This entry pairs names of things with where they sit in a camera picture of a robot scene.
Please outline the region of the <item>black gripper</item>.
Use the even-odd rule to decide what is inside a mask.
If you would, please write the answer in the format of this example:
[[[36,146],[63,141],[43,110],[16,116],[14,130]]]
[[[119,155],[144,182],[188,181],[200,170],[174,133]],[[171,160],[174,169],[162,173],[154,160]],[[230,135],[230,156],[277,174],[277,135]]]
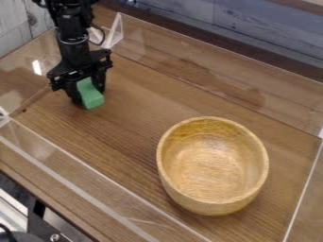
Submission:
[[[67,43],[58,39],[62,60],[48,72],[54,91],[63,89],[76,105],[82,104],[82,94],[76,82],[92,78],[100,93],[106,89],[106,71],[112,67],[108,49],[90,50],[88,41]]]

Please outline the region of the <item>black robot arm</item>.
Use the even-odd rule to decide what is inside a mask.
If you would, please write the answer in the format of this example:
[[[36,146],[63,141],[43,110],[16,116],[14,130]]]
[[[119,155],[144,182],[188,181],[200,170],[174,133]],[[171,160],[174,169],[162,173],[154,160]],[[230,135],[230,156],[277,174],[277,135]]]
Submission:
[[[94,109],[104,104],[106,72],[112,67],[111,50],[91,50],[104,43],[104,30],[92,23],[92,5],[99,0],[32,0],[48,10],[55,23],[60,54],[47,73],[52,91],[63,90],[72,102]]]

